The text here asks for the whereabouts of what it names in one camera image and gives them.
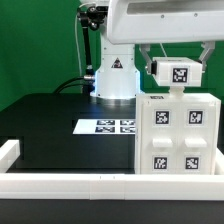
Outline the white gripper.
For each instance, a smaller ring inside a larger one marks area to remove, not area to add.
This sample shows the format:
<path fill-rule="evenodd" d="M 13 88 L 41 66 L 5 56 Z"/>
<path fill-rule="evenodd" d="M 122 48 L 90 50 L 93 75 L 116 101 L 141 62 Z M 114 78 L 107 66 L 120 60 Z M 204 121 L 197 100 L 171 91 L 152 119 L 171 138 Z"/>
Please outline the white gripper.
<path fill-rule="evenodd" d="M 224 0 L 110 0 L 107 37 L 113 44 L 140 44 L 145 70 L 152 73 L 146 43 L 203 42 L 202 70 L 224 40 Z"/>

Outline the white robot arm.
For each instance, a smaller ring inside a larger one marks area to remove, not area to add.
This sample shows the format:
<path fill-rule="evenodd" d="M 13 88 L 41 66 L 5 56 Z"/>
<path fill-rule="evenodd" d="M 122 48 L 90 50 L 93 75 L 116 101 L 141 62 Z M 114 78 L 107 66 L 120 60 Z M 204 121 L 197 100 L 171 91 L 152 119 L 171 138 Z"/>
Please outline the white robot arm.
<path fill-rule="evenodd" d="M 86 29 L 101 35 L 102 64 L 96 72 L 95 97 L 131 99 L 141 92 L 140 74 L 134 70 L 134 47 L 139 46 L 153 74 L 148 56 L 152 44 L 202 42 L 197 62 L 165 56 L 167 66 L 156 75 L 161 86 L 201 85 L 207 56 L 224 40 L 224 0 L 80 0 Z"/>

